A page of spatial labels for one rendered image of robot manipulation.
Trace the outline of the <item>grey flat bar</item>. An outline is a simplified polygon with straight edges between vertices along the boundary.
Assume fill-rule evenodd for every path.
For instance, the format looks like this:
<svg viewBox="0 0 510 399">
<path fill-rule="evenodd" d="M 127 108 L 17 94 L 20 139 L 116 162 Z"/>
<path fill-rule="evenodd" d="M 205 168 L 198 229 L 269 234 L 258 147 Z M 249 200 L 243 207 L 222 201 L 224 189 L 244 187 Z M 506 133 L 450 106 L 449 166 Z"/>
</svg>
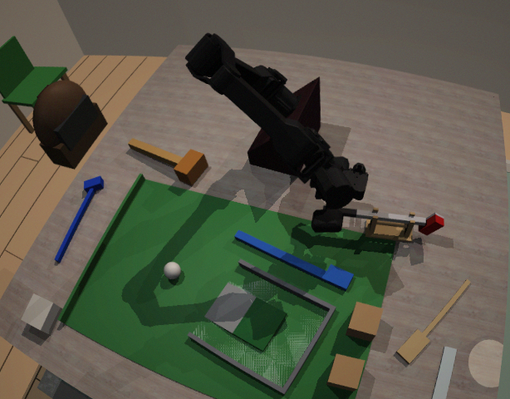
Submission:
<svg viewBox="0 0 510 399">
<path fill-rule="evenodd" d="M 444 346 L 441 364 L 439 366 L 439 373 L 435 383 L 434 394 L 432 399 L 446 399 L 449 390 L 450 378 L 454 368 L 454 361 L 457 348 Z"/>
</svg>

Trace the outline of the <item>tan square block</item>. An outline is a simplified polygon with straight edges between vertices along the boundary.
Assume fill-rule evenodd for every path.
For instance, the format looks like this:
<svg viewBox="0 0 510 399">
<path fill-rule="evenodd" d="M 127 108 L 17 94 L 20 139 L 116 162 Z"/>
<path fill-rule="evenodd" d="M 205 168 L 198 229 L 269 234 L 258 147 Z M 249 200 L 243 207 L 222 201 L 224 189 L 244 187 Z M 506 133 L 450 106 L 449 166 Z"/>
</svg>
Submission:
<svg viewBox="0 0 510 399">
<path fill-rule="evenodd" d="M 372 342 L 377 334 L 383 311 L 383 308 L 356 302 L 346 335 Z"/>
<path fill-rule="evenodd" d="M 336 354 L 327 385 L 355 391 L 358 388 L 365 360 Z"/>
</svg>

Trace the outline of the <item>green putting mat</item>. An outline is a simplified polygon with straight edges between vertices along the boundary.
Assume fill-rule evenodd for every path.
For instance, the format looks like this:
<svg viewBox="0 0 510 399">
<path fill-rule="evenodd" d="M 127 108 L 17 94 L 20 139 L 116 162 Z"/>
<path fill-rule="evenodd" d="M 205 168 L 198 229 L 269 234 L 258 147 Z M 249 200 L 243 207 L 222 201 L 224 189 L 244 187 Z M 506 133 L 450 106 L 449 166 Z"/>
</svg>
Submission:
<svg viewBox="0 0 510 399">
<path fill-rule="evenodd" d="M 326 271 L 333 264 L 353 279 L 346 291 L 339 289 L 236 240 L 239 230 Z M 326 383 L 336 354 L 365 360 L 362 374 L 365 370 L 372 342 L 346 331 L 356 302 L 381 308 L 395 242 L 343 228 L 315 232 L 307 219 L 144 180 L 65 324 L 217 399 L 356 399 L 358 388 L 352 392 Z M 209 345 L 240 363 L 242 358 L 242 364 L 244 358 L 244 365 L 246 358 L 252 365 L 255 356 L 271 362 L 204 317 L 233 283 L 287 314 L 269 344 L 275 344 L 275 336 L 277 344 L 278 336 L 278 344 L 285 342 L 292 352 L 303 350 L 292 344 L 308 344 L 308 336 L 311 343 L 329 311 L 242 268 L 239 259 L 336 307 L 285 395 L 187 336 L 199 330 L 209 344 L 210 334 Z M 169 262 L 181 268 L 176 279 L 164 275 Z"/>
</svg>

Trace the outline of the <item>white golf ball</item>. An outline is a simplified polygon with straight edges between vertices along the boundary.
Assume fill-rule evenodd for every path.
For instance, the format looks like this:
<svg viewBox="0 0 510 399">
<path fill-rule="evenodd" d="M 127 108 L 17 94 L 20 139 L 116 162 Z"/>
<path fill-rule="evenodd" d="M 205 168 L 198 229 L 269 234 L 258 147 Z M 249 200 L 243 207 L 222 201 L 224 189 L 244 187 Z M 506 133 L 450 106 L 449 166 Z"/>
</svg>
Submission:
<svg viewBox="0 0 510 399">
<path fill-rule="evenodd" d="M 169 262 L 164 266 L 164 275 L 169 279 L 176 279 L 181 274 L 181 268 L 176 262 Z"/>
</svg>

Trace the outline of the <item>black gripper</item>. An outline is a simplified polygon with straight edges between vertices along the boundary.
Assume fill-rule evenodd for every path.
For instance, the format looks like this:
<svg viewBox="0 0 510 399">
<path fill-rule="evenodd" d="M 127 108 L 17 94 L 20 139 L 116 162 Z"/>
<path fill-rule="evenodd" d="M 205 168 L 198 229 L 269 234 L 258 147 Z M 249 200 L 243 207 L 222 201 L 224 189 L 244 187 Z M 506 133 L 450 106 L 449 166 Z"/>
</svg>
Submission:
<svg viewBox="0 0 510 399">
<path fill-rule="evenodd" d="M 334 156 L 334 161 L 339 167 L 342 165 L 345 170 L 349 169 L 349 161 L 345 157 Z M 324 200 L 314 180 L 310 180 L 310 187 L 316 188 L 316 200 Z M 324 200 L 325 201 L 325 200 Z M 338 209 L 317 209 L 313 212 L 311 227 L 315 232 L 339 233 L 342 228 L 343 216 Z"/>
</svg>

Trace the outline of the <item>brown wooden mallet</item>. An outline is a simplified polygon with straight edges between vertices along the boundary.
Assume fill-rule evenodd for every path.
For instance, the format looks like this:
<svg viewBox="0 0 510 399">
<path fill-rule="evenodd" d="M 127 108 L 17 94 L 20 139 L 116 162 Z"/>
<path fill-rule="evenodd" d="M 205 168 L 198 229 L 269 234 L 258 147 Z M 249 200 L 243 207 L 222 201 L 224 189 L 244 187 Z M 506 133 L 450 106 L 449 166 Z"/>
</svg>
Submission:
<svg viewBox="0 0 510 399">
<path fill-rule="evenodd" d="M 198 177 L 201 176 L 208 167 L 208 162 L 204 154 L 197 152 L 196 150 L 190 149 L 184 157 L 181 157 L 179 155 L 169 153 L 166 150 L 162 150 L 159 147 L 156 148 L 145 142 L 136 140 L 135 138 L 132 138 L 128 145 L 131 149 L 137 150 L 143 155 L 148 155 L 156 160 L 172 165 L 178 179 L 189 185 L 193 185 Z"/>
</svg>

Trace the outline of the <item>beige cube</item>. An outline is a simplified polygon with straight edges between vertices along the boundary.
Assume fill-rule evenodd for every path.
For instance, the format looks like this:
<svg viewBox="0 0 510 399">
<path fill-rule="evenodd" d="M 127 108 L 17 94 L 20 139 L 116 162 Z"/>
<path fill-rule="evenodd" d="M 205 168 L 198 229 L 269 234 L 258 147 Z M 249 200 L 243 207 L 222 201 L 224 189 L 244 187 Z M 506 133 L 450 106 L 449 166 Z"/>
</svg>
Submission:
<svg viewBox="0 0 510 399">
<path fill-rule="evenodd" d="M 21 320 L 51 335 L 61 310 L 55 303 L 33 294 Z"/>
</svg>

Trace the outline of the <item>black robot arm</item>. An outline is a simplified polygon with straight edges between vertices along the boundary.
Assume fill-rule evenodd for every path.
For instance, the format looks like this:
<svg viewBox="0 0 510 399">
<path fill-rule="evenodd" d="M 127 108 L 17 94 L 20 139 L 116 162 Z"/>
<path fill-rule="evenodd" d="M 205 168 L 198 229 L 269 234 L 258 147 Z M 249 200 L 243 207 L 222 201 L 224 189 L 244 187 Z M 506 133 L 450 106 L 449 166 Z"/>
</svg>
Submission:
<svg viewBox="0 0 510 399">
<path fill-rule="evenodd" d="M 368 180 L 364 164 L 348 170 L 339 167 L 331 147 L 314 128 L 285 117 L 297 108 L 302 95 L 295 96 L 284 86 L 287 79 L 279 71 L 238 60 L 215 33 L 206 33 L 185 59 L 194 78 L 225 95 L 271 136 L 274 150 L 304 184 L 314 180 L 330 209 L 363 199 Z M 302 164 L 306 167 L 300 171 Z"/>
</svg>

